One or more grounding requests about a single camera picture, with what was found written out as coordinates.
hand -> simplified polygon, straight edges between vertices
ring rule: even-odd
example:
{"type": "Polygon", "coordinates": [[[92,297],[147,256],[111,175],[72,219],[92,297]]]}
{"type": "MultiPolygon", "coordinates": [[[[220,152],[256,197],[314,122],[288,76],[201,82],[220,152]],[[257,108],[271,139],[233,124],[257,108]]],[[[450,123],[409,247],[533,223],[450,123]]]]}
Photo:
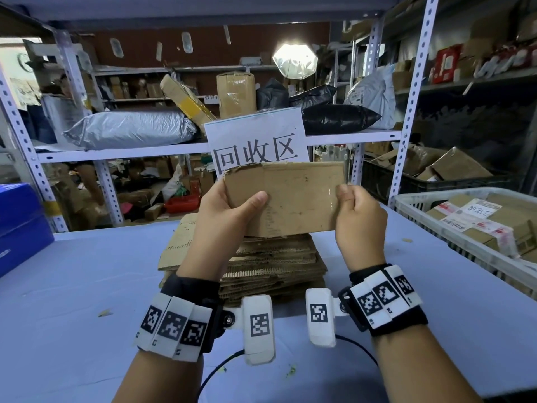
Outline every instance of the hand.
{"type": "Polygon", "coordinates": [[[244,239],[246,225],[268,198],[266,192],[259,191],[231,209],[224,180],[216,182],[201,200],[192,244],[177,275],[219,282],[244,239]]]}
{"type": "Polygon", "coordinates": [[[388,214],[362,187],[339,185],[336,242],[350,271],[386,263],[388,214]]]}

barcode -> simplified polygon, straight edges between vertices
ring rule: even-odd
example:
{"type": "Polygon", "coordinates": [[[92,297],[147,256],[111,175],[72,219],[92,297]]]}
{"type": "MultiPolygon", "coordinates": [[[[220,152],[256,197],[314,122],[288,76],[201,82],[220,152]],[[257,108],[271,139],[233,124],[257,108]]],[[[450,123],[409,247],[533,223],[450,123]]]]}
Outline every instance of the barcode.
{"type": "Polygon", "coordinates": [[[445,219],[444,222],[447,223],[448,225],[454,227],[455,229],[458,229],[458,230],[466,230],[467,229],[467,226],[465,226],[463,224],[460,224],[460,223],[458,223],[456,221],[445,219]]]}

white tabletop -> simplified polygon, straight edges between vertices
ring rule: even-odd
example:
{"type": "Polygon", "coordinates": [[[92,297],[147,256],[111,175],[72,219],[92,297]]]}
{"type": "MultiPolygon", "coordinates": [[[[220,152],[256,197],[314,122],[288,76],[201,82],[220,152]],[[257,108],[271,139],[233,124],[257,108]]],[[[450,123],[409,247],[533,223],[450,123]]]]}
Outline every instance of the white tabletop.
{"type": "MultiPolygon", "coordinates": [[[[0,391],[9,402],[110,401],[136,349],[134,334],[162,274],[156,266],[177,222],[58,234],[56,242],[0,278],[0,391]],[[110,309],[112,315],[98,318],[110,309]]],[[[333,232],[312,235],[335,294],[348,272],[333,232]]],[[[424,300],[432,331],[482,396],[537,387],[537,303],[389,211],[388,262],[424,300]]],[[[239,357],[208,383],[201,402],[386,402],[382,378],[356,346],[311,345],[302,303],[276,308],[277,357],[239,357]]],[[[348,317],[336,329],[372,350],[348,317]]],[[[205,358],[207,374],[243,348],[227,331],[205,358]]]]}

reddish brown wall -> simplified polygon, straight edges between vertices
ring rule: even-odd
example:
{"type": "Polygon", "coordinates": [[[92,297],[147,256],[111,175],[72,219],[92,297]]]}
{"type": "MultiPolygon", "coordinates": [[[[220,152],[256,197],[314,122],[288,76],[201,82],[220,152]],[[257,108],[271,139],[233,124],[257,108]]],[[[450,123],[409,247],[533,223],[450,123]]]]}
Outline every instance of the reddish brown wall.
{"type": "Polygon", "coordinates": [[[238,65],[241,56],[259,56],[272,53],[279,43],[298,42],[326,44],[329,40],[329,22],[299,24],[232,25],[232,40],[227,45],[223,27],[140,29],[130,31],[96,32],[87,38],[96,49],[102,65],[121,67],[158,67],[165,61],[179,66],[238,65]],[[192,37],[194,52],[185,53],[181,33],[192,37]],[[112,53],[110,38],[121,42],[124,58],[112,53]],[[157,42],[162,42],[162,62],[156,60],[157,42]]]}

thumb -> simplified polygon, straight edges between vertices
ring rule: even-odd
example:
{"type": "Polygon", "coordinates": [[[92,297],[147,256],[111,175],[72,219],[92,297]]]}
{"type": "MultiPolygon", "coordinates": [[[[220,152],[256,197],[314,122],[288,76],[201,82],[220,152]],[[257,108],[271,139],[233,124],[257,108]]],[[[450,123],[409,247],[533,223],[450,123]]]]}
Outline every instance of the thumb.
{"type": "Polygon", "coordinates": [[[239,217],[248,223],[257,213],[261,212],[268,199],[269,195],[265,191],[259,191],[252,195],[236,209],[239,217]]]}
{"type": "Polygon", "coordinates": [[[339,199],[339,211],[349,212],[354,210],[354,193],[348,185],[339,185],[337,188],[339,199]]]}

